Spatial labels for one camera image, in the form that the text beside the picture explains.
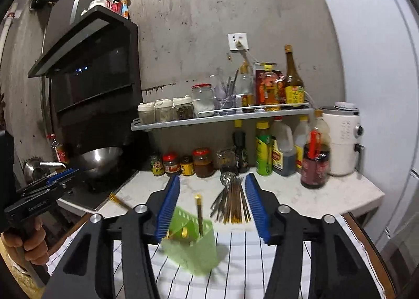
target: white marble countertop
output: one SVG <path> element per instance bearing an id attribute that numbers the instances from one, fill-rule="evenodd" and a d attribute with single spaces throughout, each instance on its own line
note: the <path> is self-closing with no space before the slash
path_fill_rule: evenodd
<path id="1" fill-rule="evenodd" d="M 358 180 L 356 173 L 339 178 L 330 177 L 322 188 L 311 190 L 301 185 L 300 175 L 297 173 L 284 178 L 276 173 L 261 176 L 256 173 L 255 168 L 251 168 L 249 172 L 253 172 L 260 187 L 273 192 L 281 204 L 287 204 L 308 217 L 321 218 L 324 214 L 338 215 L 349 211 L 358 216 L 378 207 L 384 197 L 384 193 L 365 177 Z M 219 171 L 209 178 L 180 176 L 181 191 L 177 205 L 195 214 L 194 196 L 201 194 L 203 216 L 209 219 L 209 207 L 223 189 L 219 176 Z M 152 172 L 140 171 L 117 195 L 134 207 L 145 203 L 152 192 L 164 189 L 167 182 L 166 175 L 156 177 Z M 104 217 L 114 217 L 124 214 L 126 210 L 109 201 L 98 212 Z M 214 223 L 214 230 L 218 232 L 243 229 L 251 231 L 256 228 L 253 222 L 226 225 Z"/>

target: green utensil holder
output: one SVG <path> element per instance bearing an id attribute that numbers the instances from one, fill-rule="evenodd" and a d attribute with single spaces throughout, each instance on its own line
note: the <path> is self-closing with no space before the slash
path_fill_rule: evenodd
<path id="1" fill-rule="evenodd" d="M 188 236 L 193 242 L 185 243 L 164 238 L 161 246 L 164 253 L 175 263 L 196 275 L 208 274 L 219 264 L 215 246 L 214 227 L 210 220 L 203 220 L 203 235 L 199 235 L 198 218 L 176 207 L 170 222 L 169 231 L 176 236 L 182 235 L 187 227 Z"/>

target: metal shelf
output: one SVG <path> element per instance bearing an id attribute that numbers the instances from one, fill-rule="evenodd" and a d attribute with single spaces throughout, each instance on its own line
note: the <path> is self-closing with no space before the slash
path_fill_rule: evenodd
<path id="1" fill-rule="evenodd" d="M 304 114 L 312 114 L 314 111 L 314 109 L 311 107 L 309 103 L 299 103 L 298 105 L 301 106 L 301 108 L 284 109 L 284 110 L 278 110 L 278 111 L 265 111 L 263 110 L 263 108 L 289 107 L 289 105 L 287 104 L 279 104 L 279 105 L 272 105 L 272 106 L 257 105 L 257 106 L 243 107 L 243 108 L 203 111 L 203 112 L 200 112 L 198 116 L 202 116 L 205 114 L 231 112 L 234 110 L 240 111 L 240 113 L 236 113 L 232 115 L 214 115 L 210 117 L 198 117 L 196 119 L 185 119 L 181 121 L 171 121 L 171 122 L 165 122 L 165 123 L 141 124 L 140 119 L 135 119 L 131 123 L 131 130 L 134 132 L 136 130 L 151 130 L 151 129 L 157 129 L 157 128 L 170 128 L 172 126 L 188 126 L 188 125 L 201 124 L 201 123 L 234 121 L 236 119 L 260 119 L 260 118 L 276 117 L 276 116 L 304 115 Z M 255 109 L 255 112 L 244 113 L 242 112 L 243 109 Z"/>

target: silver screw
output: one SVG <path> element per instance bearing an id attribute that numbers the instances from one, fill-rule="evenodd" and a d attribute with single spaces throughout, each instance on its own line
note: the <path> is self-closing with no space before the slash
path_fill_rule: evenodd
<path id="1" fill-rule="evenodd" d="M 278 210 L 282 214 L 288 214 L 291 211 L 291 208 L 288 207 L 286 204 L 282 204 L 278 207 Z"/>
<path id="2" fill-rule="evenodd" d="M 102 220 L 102 216 L 100 214 L 93 214 L 90 217 L 90 222 L 93 222 L 94 224 L 101 221 Z"/>
<path id="3" fill-rule="evenodd" d="M 147 208 L 147 206 L 145 204 L 139 204 L 138 206 L 136 206 L 134 208 L 134 210 L 137 213 L 141 214 L 141 213 L 145 213 L 148 210 L 148 208 Z"/>
<path id="4" fill-rule="evenodd" d="M 332 215 L 329 215 L 329 214 L 325 215 L 323 220 L 325 222 L 327 222 L 328 224 L 333 224 L 336 221 L 335 217 L 333 217 Z"/>

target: white refrigerator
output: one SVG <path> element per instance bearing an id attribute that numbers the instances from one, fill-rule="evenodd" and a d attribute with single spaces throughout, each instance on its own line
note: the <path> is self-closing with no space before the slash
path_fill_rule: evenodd
<path id="1" fill-rule="evenodd" d="M 418 225 L 419 26 L 409 0 L 326 0 L 346 101 L 360 109 L 363 174 L 385 197 L 365 231 L 379 251 Z"/>

